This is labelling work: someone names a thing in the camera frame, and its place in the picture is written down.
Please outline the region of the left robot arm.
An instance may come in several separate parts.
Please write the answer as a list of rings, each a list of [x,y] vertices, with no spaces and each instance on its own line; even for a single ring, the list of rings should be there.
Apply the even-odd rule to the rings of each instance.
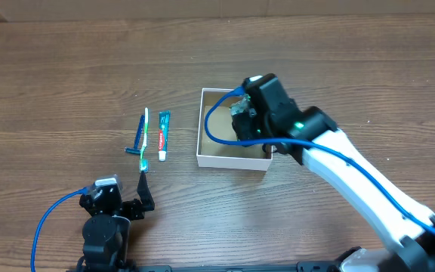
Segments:
[[[145,172],[137,183],[137,199],[122,199],[122,182],[117,175],[97,179],[81,195],[79,205],[91,216],[82,228],[83,264],[78,271],[137,271],[127,258],[131,222],[145,218],[155,209]]]

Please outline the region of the green white toothbrush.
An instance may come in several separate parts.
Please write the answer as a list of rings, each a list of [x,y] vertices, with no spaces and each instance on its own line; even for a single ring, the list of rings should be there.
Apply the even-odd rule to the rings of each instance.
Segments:
[[[140,162],[139,162],[139,168],[141,172],[148,172],[149,163],[148,160],[144,158],[144,153],[147,148],[147,135],[148,135],[148,126],[149,126],[149,108],[146,107],[144,109],[144,122],[143,122],[143,141],[140,148]]]

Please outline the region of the blue disposable razor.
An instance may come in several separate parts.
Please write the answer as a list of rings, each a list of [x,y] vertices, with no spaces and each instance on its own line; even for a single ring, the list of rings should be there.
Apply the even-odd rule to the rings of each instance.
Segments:
[[[145,121],[145,115],[141,115],[140,120],[139,120],[139,124],[137,127],[137,131],[136,131],[135,139],[134,139],[134,146],[133,147],[125,147],[124,151],[126,153],[130,153],[133,155],[140,155],[139,143],[140,143],[140,137],[141,137],[143,126],[144,126],[144,121]]]

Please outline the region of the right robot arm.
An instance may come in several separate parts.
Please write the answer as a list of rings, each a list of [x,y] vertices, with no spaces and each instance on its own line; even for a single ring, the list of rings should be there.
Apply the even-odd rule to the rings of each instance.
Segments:
[[[357,249],[339,271],[435,271],[435,213],[379,172],[317,107],[300,111],[233,105],[242,146],[275,146],[331,184],[371,225],[384,248]]]

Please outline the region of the white cardboard box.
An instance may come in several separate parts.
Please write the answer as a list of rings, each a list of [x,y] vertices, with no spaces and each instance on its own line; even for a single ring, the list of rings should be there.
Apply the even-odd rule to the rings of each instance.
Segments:
[[[221,140],[237,140],[232,127],[230,106],[240,101],[240,97],[227,98],[213,111],[208,121],[205,121],[208,111],[229,92],[229,89],[202,89],[196,151],[198,166],[202,168],[230,168],[265,172],[271,165],[273,155],[264,152],[260,145],[241,147],[219,144],[207,135],[210,132],[214,137]]]

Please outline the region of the green white soap packet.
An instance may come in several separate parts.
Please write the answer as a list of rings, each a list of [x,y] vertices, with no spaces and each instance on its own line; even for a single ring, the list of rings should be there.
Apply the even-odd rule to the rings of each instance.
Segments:
[[[249,114],[250,106],[249,106],[250,98],[249,96],[243,95],[242,98],[230,105],[230,115],[236,116],[239,114]]]

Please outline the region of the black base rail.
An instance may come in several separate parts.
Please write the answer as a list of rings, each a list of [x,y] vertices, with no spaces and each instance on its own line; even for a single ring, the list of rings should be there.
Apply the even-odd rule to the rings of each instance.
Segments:
[[[140,266],[137,272],[338,272],[339,261],[299,261],[296,264],[259,264],[230,266],[171,267]]]

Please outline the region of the Colgate toothpaste tube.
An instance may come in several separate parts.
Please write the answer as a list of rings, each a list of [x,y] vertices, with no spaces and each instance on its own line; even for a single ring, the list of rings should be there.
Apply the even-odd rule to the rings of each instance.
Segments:
[[[159,161],[164,162],[167,157],[168,149],[168,129],[171,112],[166,110],[159,113]]]

